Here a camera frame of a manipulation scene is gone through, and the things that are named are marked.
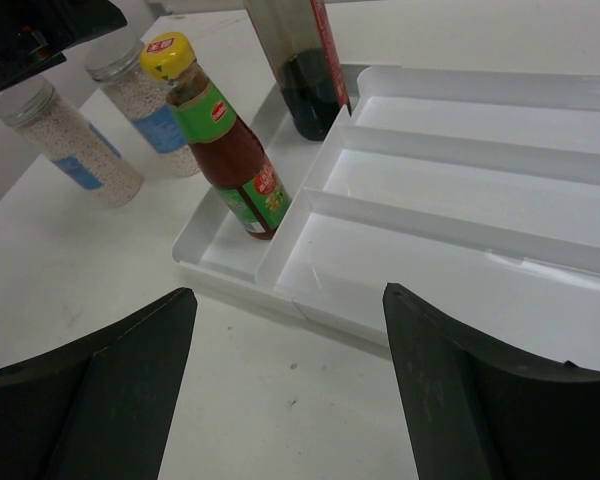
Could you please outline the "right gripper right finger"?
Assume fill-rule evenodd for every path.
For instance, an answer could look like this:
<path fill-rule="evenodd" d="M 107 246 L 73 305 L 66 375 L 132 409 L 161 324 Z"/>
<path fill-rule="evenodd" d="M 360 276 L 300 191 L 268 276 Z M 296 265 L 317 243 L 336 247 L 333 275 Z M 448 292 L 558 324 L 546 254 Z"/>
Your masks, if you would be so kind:
<path fill-rule="evenodd" d="M 422 479 L 600 479 L 600 371 L 509 345 L 397 283 L 383 308 Z"/>

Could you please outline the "white divided organizer tray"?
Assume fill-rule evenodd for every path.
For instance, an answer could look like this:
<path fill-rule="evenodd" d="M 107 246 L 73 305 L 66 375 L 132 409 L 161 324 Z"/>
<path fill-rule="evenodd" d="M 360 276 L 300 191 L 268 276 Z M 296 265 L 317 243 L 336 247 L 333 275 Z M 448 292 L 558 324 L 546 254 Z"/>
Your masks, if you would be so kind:
<path fill-rule="evenodd" d="M 347 65 L 351 112 L 252 128 L 293 198 L 271 241 L 215 192 L 174 261 L 210 288 L 384 344 L 398 283 L 479 330 L 600 370 L 600 76 Z"/>

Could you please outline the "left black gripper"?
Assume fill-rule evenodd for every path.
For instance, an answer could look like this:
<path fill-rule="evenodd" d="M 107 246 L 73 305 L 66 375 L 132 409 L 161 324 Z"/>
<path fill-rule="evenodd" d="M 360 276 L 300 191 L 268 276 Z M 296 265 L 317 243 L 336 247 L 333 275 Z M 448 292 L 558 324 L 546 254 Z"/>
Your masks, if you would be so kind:
<path fill-rule="evenodd" d="M 66 50 L 125 26 L 108 0 L 0 0 L 0 92 L 65 62 Z"/>

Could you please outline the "white granule jar blue label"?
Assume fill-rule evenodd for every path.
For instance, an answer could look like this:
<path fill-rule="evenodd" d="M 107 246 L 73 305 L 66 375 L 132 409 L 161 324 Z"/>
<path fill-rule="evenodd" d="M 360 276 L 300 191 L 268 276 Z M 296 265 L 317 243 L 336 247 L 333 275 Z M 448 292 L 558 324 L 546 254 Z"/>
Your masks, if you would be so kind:
<path fill-rule="evenodd" d="M 166 103 L 166 86 L 140 66 L 143 48 L 125 27 L 95 42 L 84 69 L 175 175 L 193 176 L 199 167 Z"/>

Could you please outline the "dark soy sauce bottle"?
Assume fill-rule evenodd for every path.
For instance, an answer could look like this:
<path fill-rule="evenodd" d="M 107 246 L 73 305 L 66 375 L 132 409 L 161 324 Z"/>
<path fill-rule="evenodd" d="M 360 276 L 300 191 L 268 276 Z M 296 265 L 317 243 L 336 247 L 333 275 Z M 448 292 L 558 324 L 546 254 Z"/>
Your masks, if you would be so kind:
<path fill-rule="evenodd" d="M 311 0 L 243 3 L 298 133 L 322 141 L 350 97 L 326 5 Z"/>

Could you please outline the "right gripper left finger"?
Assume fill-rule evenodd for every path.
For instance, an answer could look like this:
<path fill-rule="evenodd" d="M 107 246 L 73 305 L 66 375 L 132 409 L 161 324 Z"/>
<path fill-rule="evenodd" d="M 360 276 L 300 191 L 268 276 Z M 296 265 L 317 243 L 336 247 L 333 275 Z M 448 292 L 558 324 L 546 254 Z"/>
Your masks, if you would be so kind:
<path fill-rule="evenodd" d="M 1 368 L 0 479 L 157 478 L 197 306 L 178 288 Z"/>

